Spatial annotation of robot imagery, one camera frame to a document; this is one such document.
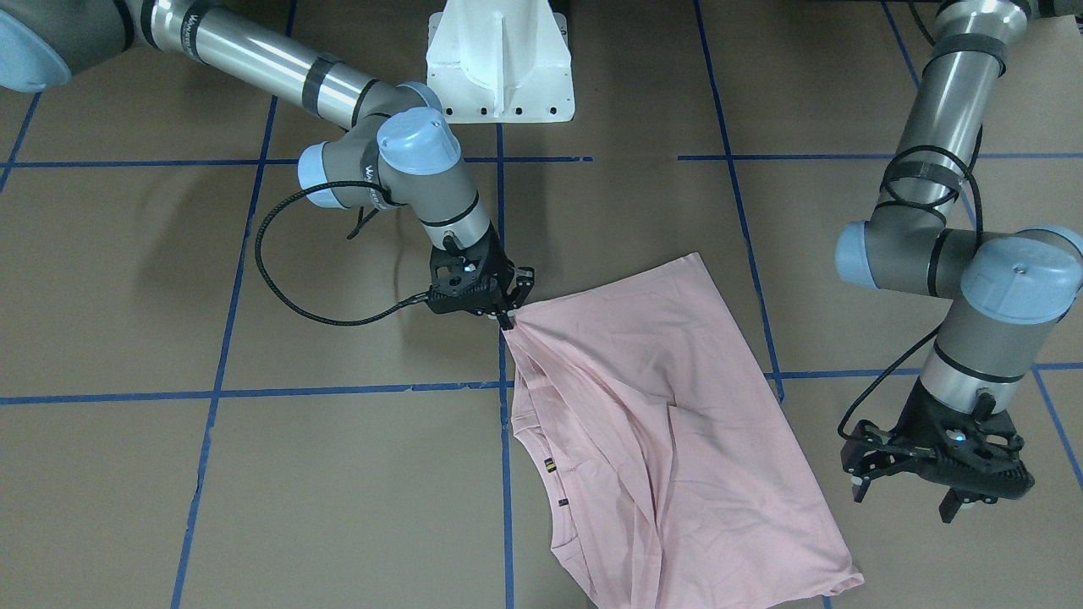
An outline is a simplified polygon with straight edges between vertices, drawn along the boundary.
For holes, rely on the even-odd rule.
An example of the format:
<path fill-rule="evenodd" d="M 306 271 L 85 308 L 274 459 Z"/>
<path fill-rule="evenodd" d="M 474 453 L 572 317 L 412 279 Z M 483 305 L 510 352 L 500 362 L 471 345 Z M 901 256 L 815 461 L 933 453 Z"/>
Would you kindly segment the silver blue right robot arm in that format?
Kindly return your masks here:
<path fill-rule="evenodd" d="M 293 302 L 264 259 L 264 239 L 298 200 L 357 211 L 355 239 L 380 212 L 409 209 L 431 243 L 428 288 L 391 304 L 425 304 L 434 315 L 464 312 L 514 327 L 535 273 L 504 252 L 445 106 L 428 85 L 389 85 L 342 59 L 302 46 L 234 12 L 223 1 L 4 1 L 3 88 L 39 93 L 80 72 L 151 47 L 301 108 L 340 128 L 298 157 L 297 193 L 277 203 L 256 229 L 256 269 L 296 315 L 328 326 L 365 326 L 386 311 L 341 320 Z"/>

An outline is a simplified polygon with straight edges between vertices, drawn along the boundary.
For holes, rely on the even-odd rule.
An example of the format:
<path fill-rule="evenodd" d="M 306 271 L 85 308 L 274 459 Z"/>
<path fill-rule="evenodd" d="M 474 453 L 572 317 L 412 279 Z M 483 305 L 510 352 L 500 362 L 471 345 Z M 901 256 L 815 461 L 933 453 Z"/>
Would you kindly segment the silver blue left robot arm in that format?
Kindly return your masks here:
<path fill-rule="evenodd" d="M 983 117 L 1009 48 L 1038 20 L 1079 1 L 943 1 L 931 56 L 871 218 L 841 231 L 839 276 L 864 288 L 950 300 L 919 340 L 927 357 L 893 428 L 837 427 L 843 470 L 861 502 L 873 481 L 910 472 L 945 485 L 939 515 L 1025 497 L 1026 469 L 1009 405 L 1053 328 L 1080 299 L 1080 235 L 1060 225 L 986 229 L 974 168 Z"/>

